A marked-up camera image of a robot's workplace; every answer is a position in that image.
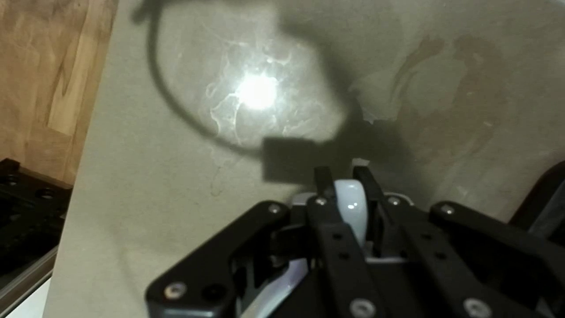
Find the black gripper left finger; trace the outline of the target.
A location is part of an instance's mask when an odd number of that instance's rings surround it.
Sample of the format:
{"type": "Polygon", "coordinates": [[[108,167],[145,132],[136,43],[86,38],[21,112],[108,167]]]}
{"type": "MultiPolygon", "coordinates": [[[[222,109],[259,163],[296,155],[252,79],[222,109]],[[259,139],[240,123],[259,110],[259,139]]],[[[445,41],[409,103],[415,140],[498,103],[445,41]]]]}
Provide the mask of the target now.
{"type": "Polygon", "coordinates": [[[150,284],[150,318],[374,318],[383,192],[365,167],[293,206],[259,202],[150,284]]]}

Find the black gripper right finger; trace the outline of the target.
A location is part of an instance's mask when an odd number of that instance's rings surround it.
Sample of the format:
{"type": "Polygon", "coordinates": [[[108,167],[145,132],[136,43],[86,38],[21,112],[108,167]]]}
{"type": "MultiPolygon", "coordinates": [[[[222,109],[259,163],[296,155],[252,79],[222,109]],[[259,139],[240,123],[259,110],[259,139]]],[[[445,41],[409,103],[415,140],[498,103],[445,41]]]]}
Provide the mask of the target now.
{"type": "Polygon", "coordinates": [[[424,305],[443,318],[565,318],[565,172],[549,169],[517,213],[498,222],[455,202],[422,213],[387,195],[372,172],[353,178],[367,192],[369,241],[401,257],[429,285],[424,305]]]}

